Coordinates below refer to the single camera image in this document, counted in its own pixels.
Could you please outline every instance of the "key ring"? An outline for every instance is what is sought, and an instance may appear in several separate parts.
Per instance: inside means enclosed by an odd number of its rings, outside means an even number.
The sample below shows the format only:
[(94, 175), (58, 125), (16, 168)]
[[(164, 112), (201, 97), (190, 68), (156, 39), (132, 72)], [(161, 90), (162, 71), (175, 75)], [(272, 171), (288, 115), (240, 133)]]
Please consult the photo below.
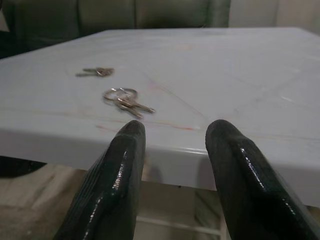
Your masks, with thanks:
[(103, 98), (109, 101), (113, 101), (114, 97), (111, 97), (110, 95), (118, 93), (118, 92), (124, 92), (124, 93), (131, 93), (129, 96), (133, 99), (136, 99), (138, 97), (138, 92), (132, 88), (110, 88), (109, 90), (105, 91), (103, 93)]

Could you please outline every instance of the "key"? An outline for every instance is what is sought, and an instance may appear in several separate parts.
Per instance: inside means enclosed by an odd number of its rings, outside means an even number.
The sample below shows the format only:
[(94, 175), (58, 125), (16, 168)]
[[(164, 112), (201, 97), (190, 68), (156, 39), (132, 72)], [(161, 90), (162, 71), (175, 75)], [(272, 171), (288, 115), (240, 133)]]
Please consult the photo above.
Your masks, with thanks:
[(82, 69), (84, 72), (77, 73), (77, 77), (90, 77), (90, 76), (97, 76), (97, 77), (107, 77), (114, 73), (114, 68), (84, 68)]
[(130, 96), (131, 98), (136, 99), (138, 97), (138, 92), (131, 88), (110, 88), (103, 93), (103, 98), (108, 101), (113, 101), (114, 98), (123, 96), (123, 94)]
[(115, 98), (113, 100), (114, 104), (120, 108), (121, 110), (125, 110), (128, 111), (129, 113), (131, 113), (132, 115), (134, 115), (135, 117), (137, 117), (138, 119), (143, 119), (144, 116), (142, 114), (140, 114), (139, 112), (137, 112), (136, 110), (134, 110), (133, 108), (127, 107), (125, 105), (122, 105), (122, 102), (119, 101), (119, 98)]
[(139, 104), (135, 101), (134, 98), (128, 96), (128, 95), (124, 95), (124, 96), (118, 96), (117, 101), (120, 102), (123, 106), (126, 106), (128, 108), (139, 108), (143, 111), (149, 112), (149, 113), (154, 113), (156, 110), (151, 108), (151, 107), (147, 107), (144, 106), (142, 104)]
[(137, 99), (138, 97), (138, 94), (134, 94), (133, 91), (128, 91), (126, 90), (125, 88), (123, 88), (123, 91), (118, 91), (118, 93), (116, 94), (116, 96), (118, 98), (121, 98), (121, 99), (127, 99), (127, 98), (132, 98), (132, 99)]

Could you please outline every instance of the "white plastic table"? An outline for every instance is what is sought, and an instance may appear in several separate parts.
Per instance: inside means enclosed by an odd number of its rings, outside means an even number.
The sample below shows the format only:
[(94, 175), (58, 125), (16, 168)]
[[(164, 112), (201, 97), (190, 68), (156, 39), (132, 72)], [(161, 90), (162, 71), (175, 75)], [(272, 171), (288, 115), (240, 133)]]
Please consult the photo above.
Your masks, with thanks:
[[(106, 78), (75, 77), (112, 67)], [(150, 181), (212, 189), (207, 126), (253, 139), (320, 207), (320, 38), (295, 28), (110, 30), (0, 61), (0, 155), (88, 169), (134, 119), (102, 101), (133, 88)]]

